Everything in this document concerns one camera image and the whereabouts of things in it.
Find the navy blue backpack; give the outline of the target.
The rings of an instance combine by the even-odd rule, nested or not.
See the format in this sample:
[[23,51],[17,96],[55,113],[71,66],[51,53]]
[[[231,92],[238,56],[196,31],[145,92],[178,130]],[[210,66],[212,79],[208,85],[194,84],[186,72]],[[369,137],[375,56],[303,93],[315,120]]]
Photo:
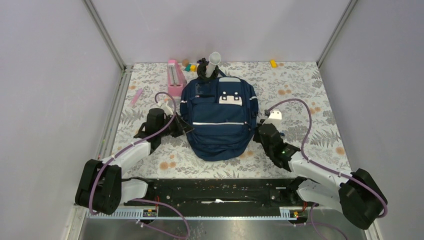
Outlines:
[[224,75],[191,80],[182,90],[179,109],[193,127],[186,136],[195,155],[217,162],[244,153],[257,127],[259,103],[250,83]]

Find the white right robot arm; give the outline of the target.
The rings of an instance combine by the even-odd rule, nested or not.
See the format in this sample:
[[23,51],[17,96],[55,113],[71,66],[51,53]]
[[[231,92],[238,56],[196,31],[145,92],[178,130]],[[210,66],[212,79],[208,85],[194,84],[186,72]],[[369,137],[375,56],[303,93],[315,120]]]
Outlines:
[[368,171],[334,170],[305,159],[304,149],[284,142],[276,126],[265,119],[258,123],[253,140],[275,166],[297,175],[286,193],[291,205],[305,201],[327,206],[362,230],[388,213],[388,200]]

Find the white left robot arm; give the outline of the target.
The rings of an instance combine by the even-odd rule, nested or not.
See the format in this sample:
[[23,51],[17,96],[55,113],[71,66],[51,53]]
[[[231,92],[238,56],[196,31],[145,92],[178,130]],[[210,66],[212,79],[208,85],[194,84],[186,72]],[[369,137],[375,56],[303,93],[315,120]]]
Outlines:
[[128,146],[114,155],[101,160],[90,159],[85,163],[75,204],[95,214],[107,215],[133,199],[144,206],[152,204],[155,192],[149,188],[148,180],[141,177],[124,179],[123,175],[142,158],[151,155],[162,143],[162,138],[178,138],[193,129],[178,114],[162,108],[150,109],[146,121]]

